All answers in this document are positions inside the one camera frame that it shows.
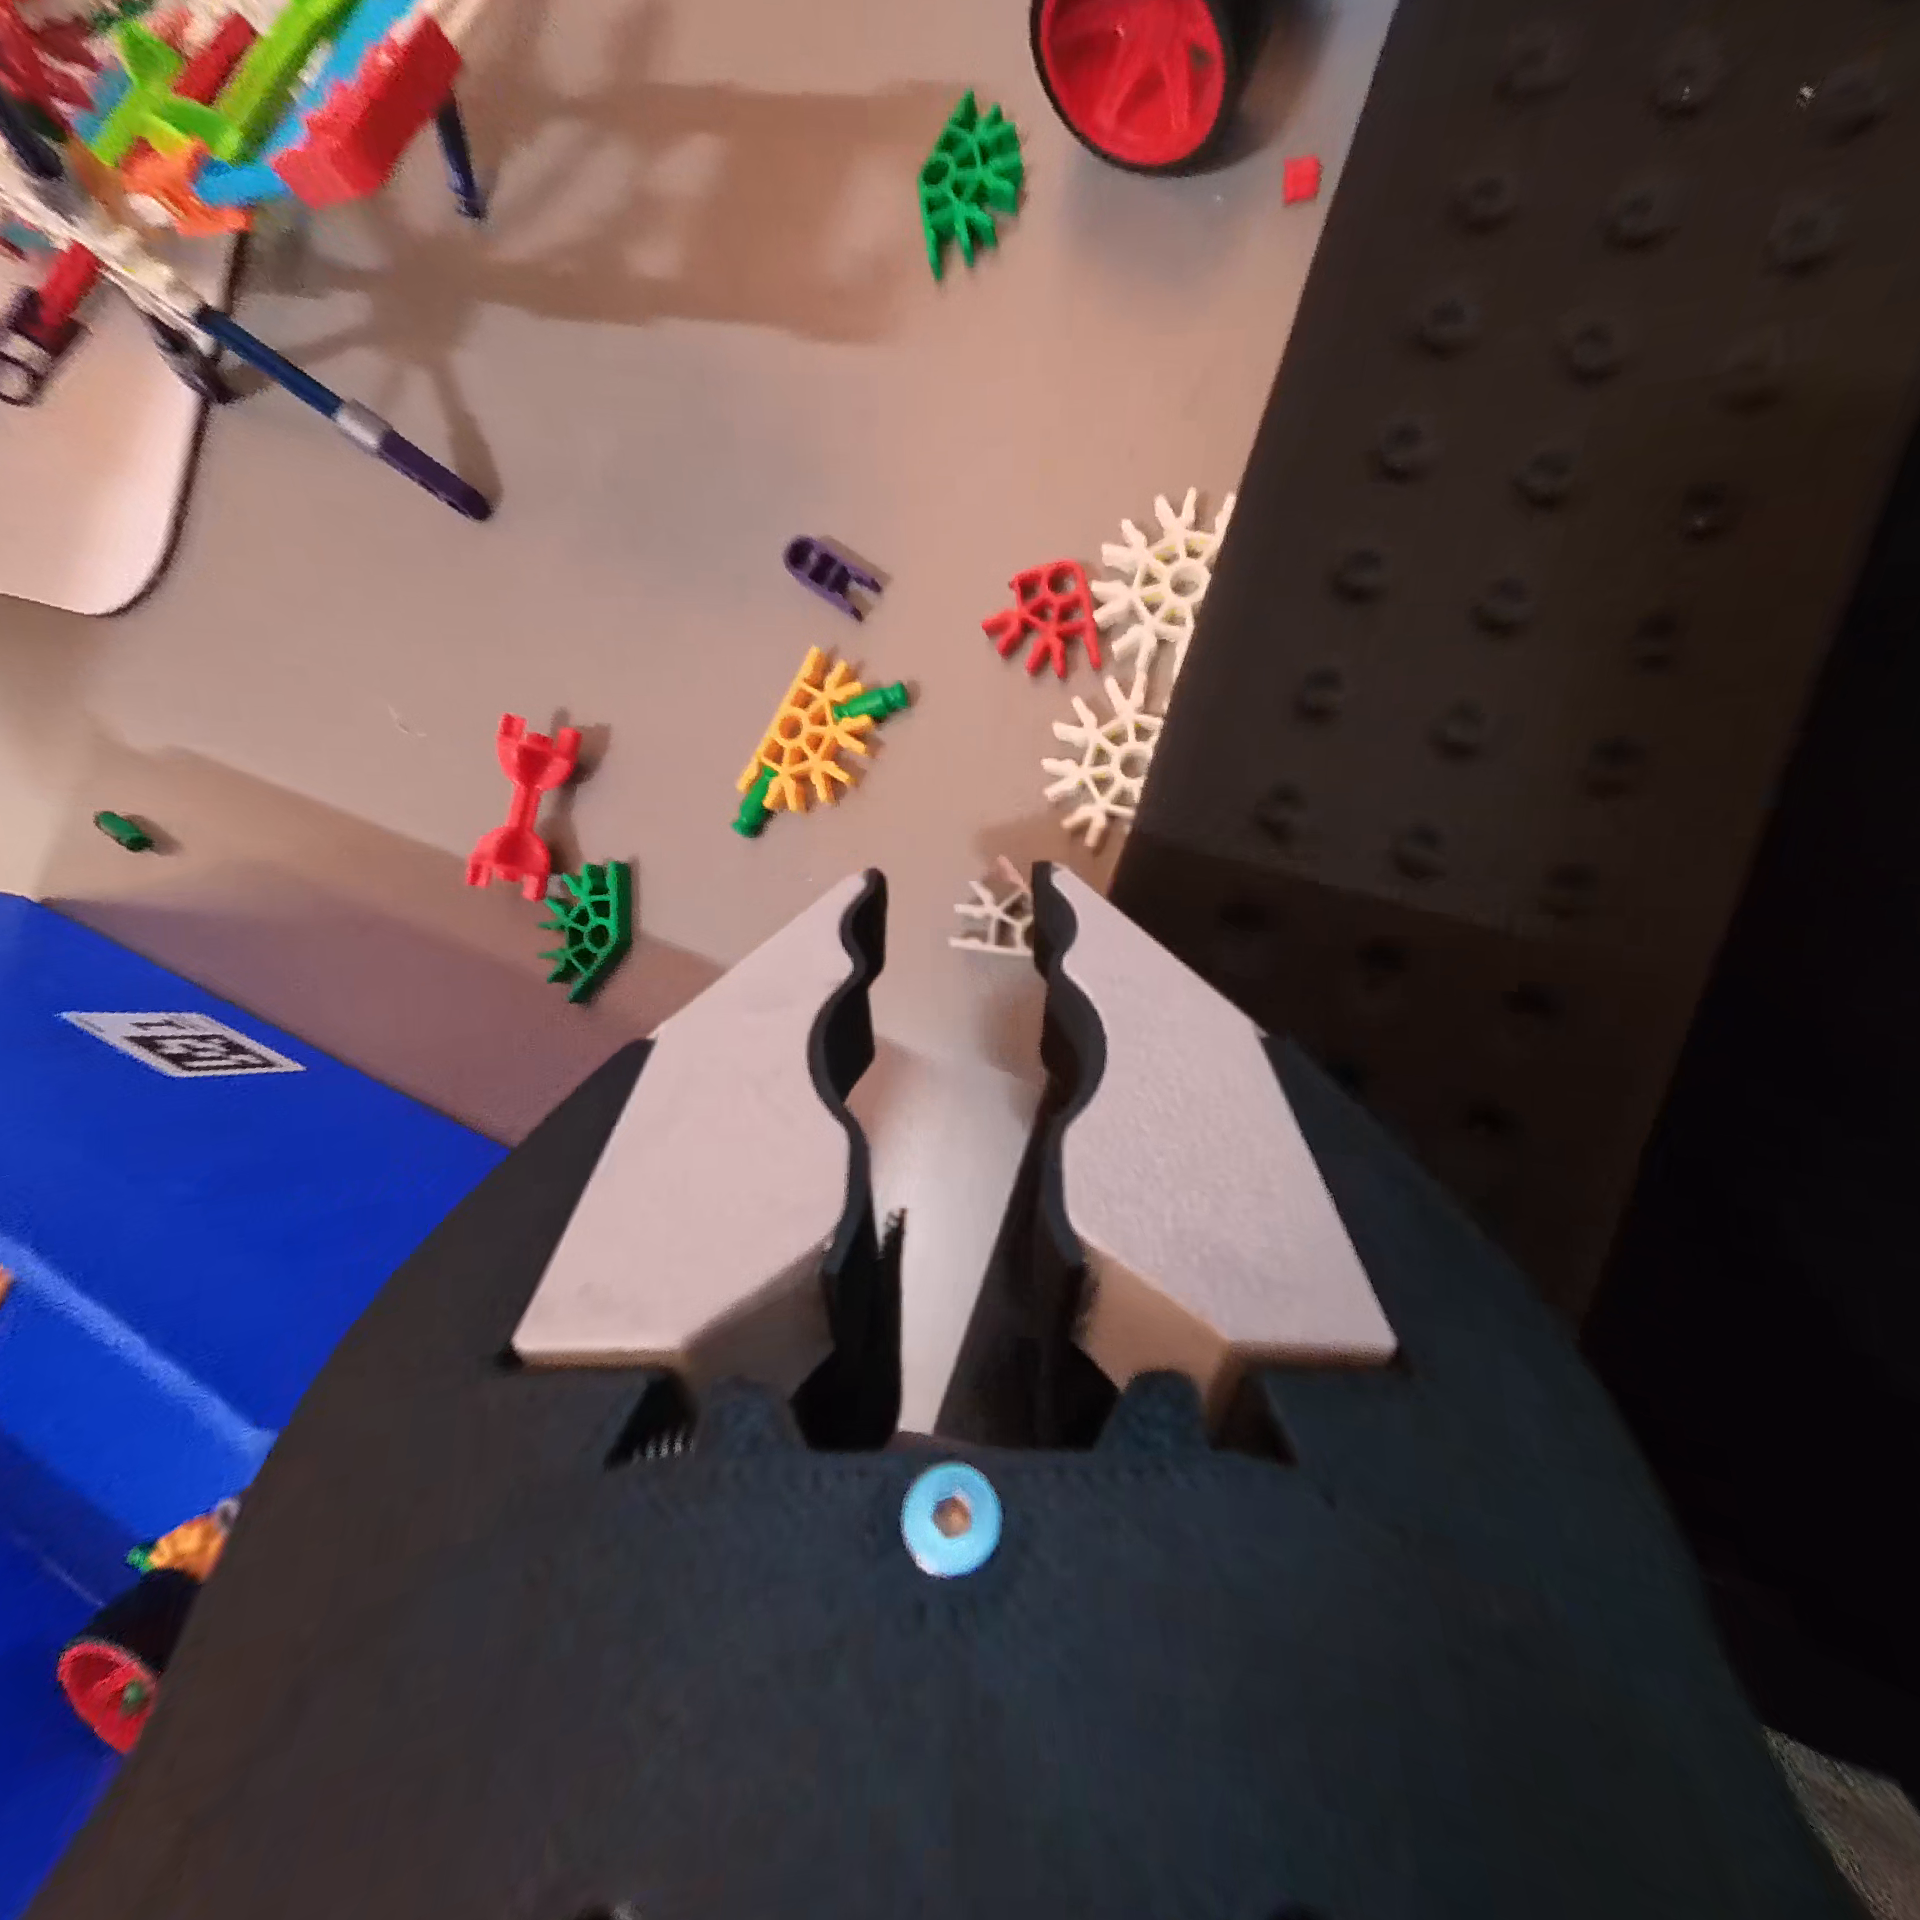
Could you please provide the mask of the red double-ended connector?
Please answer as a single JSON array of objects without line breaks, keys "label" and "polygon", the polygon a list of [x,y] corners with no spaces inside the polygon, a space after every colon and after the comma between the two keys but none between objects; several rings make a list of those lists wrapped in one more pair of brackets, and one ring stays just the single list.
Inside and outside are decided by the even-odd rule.
[{"label": "red double-ended connector", "polygon": [[470,889],[506,879],[530,902],[543,897],[553,855],[539,832],[539,811],[549,793],[573,780],[581,748],[583,733],[575,726],[539,733],[518,712],[506,710],[498,718],[495,764],[513,798],[506,823],[485,832],[466,856],[465,881]]}]

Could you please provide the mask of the black wheel red hub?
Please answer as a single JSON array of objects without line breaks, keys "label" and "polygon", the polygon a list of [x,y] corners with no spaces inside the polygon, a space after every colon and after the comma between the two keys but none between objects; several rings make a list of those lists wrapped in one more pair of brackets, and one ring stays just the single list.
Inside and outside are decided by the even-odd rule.
[{"label": "black wheel red hub", "polygon": [[1063,127],[1132,175],[1222,150],[1263,35],[1259,1],[1031,1],[1029,52]]},{"label": "black wheel red hub", "polygon": [[202,1584],[178,1568],[150,1568],[108,1599],[65,1646],[55,1675],[74,1715],[118,1758],[154,1717]]}]

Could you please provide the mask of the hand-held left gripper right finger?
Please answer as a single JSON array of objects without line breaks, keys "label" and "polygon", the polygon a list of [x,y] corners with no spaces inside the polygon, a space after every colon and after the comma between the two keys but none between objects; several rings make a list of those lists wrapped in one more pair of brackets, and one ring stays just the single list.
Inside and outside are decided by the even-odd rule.
[{"label": "hand-held left gripper right finger", "polygon": [[1262,1025],[1075,870],[1031,900],[1045,1089],[939,1429],[1083,1446],[1171,1374],[1219,1433],[1262,1368],[1395,1361]]}]

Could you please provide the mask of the white snowflake connector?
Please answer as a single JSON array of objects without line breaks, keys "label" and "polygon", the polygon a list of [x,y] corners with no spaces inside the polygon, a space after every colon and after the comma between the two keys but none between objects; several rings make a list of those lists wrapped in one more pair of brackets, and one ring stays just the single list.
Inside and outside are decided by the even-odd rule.
[{"label": "white snowflake connector", "polygon": [[1182,501],[1162,493],[1150,525],[1123,518],[1119,535],[1100,548],[1095,625],[1132,684],[1180,679],[1234,508],[1234,492],[1213,501],[1196,486]]},{"label": "white snowflake connector", "polygon": [[1051,720],[1039,796],[1085,853],[1114,853],[1135,825],[1164,726],[1166,701],[1147,672],[1077,689]]}]

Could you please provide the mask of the green fan connector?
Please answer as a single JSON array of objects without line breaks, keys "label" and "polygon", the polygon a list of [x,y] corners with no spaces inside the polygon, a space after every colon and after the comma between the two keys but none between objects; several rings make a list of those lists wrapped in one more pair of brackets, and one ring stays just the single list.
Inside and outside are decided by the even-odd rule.
[{"label": "green fan connector", "polygon": [[943,278],[949,253],[967,267],[998,244],[1001,220],[1025,199],[1019,127],[996,104],[981,104],[970,89],[950,107],[916,175],[918,225],[929,269]]},{"label": "green fan connector", "polygon": [[570,1004],[588,1004],[634,947],[634,864],[615,856],[555,876],[539,931],[543,982],[564,989]]}]

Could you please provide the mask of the purple clip connector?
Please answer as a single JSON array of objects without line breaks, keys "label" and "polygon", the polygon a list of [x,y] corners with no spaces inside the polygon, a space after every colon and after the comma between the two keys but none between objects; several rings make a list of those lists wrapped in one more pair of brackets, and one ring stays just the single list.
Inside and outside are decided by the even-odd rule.
[{"label": "purple clip connector", "polygon": [[863,622],[884,587],[883,576],[877,576],[862,557],[849,553],[842,544],[815,535],[788,536],[781,564],[798,585],[806,587],[853,622]]}]

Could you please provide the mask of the blue plastic bin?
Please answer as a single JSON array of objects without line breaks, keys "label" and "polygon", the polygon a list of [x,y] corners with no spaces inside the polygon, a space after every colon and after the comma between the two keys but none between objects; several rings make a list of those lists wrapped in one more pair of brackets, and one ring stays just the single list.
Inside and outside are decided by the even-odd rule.
[{"label": "blue plastic bin", "polygon": [[3,900],[3,1908],[116,1756],[65,1646],[241,1494],[506,1147],[26,896]]}]

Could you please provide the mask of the colourful construction toy model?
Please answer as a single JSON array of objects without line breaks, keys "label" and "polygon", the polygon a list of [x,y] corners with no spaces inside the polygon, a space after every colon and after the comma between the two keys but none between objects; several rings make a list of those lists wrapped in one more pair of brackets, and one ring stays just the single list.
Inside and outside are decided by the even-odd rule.
[{"label": "colourful construction toy model", "polygon": [[277,208],[382,192],[423,135],[458,209],[486,195],[459,104],[482,4],[3,4],[4,251],[39,256],[4,307],[4,405],[39,403],[102,286],[162,364],[229,403],[231,358],[469,521],[482,492],[202,295],[161,243],[226,243]]}]

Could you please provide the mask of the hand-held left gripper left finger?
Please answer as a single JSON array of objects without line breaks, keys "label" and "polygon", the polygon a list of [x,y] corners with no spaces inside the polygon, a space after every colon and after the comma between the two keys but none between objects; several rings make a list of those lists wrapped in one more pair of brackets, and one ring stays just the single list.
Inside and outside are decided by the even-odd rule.
[{"label": "hand-held left gripper left finger", "polygon": [[851,1095],[887,878],[855,870],[662,1019],[513,1335],[518,1361],[746,1381],[811,1445],[887,1445],[901,1230]]}]

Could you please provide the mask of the red fan connector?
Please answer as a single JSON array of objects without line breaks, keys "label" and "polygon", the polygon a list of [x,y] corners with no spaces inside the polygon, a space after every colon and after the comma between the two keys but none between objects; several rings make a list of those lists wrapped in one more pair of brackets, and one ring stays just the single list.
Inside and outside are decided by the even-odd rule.
[{"label": "red fan connector", "polygon": [[1067,680],[1078,663],[1102,668],[1095,598],[1078,560],[1027,567],[1009,582],[1006,605],[981,620],[996,657],[1025,654],[1025,672]]}]

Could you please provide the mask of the black perforated chair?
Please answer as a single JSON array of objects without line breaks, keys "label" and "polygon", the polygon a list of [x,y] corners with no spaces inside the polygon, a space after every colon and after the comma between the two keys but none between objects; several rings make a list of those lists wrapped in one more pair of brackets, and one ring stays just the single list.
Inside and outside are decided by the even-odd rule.
[{"label": "black perforated chair", "polygon": [[1398,4],[1110,885],[1569,1313],[1914,429],[1916,107],[1916,4]]}]

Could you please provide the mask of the orange toy piece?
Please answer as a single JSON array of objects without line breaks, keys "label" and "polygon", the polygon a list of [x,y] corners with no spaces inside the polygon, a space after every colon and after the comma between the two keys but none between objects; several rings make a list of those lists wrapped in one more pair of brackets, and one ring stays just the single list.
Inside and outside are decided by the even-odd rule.
[{"label": "orange toy piece", "polygon": [[155,1541],[131,1548],[126,1566],[141,1577],[178,1573],[204,1584],[220,1566],[241,1511],[243,1496],[229,1494],[202,1516],[167,1529]]}]

